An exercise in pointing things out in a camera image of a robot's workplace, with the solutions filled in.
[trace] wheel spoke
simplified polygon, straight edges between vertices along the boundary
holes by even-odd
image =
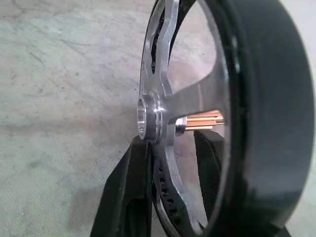
[[[183,218],[187,218],[188,222],[192,226],[196,233],[201,234],[201,228],[199,222],[194,214],[194,206],[192,199],[182,183],[179,170],[174,157],[174,151],[172,146],[166,146],[164,144],[154,146],[154,151],[158,154],[162,161],[166,182],[168,183],[169,191],[171,192],[172,198],[175,200],[175,206],[178,210],[183,211]]]
[[[165,0],[164,22],[157,40],[155,75],[159,77],[165,95],[171,94],[167,77],[170,44],[177,26],[179,0]]]
[[[169,120],[174,122],[184,116],[212,110],[220,110],[225,116],[226,108],[223,105],[228,93],[227,83],[227,72],[220,59],[217,59],[209,75],[167,98]]]
[[[159,19],[164,10],[164,1],[160,0],[154,8],[153,14],[150,18],[147,34],[144,44],[144,52],[142,59],[142,71],[140,81],[140,94],[145,94],[148,91],[149,79],[153,76],[152,71],[152,47],[156,31],[159,26]]]

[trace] black plastic bracket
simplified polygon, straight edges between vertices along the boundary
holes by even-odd
[[[139,136],[109,176],[91,237],[150,237],[152,152]]]

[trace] gray concrete surface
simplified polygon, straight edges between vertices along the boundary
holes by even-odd
[[[153,2],[0,1],[0,237],[89,235],[103,185],[137,134],[141,51]],[[316,75],[316,1],[283,3]],[[174,48],[175,90],[202,78],[214,62],[200,11],[189,13],[193,20]],[[179,149],[187,142],[190,134],[177,140],[177,160],[203,219],[194,149]],[[294,237],[313,237],[315,223],[316,162],[288,227]],[[154,213],[153,236],[165,236]]]

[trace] black rubber tire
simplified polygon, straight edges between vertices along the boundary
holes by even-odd
[[[312,157],[313,88],[304,47],[277,0],[206,4],[228,63],[232,116],[220,214],[206,232],[277,233],[299,200]]]

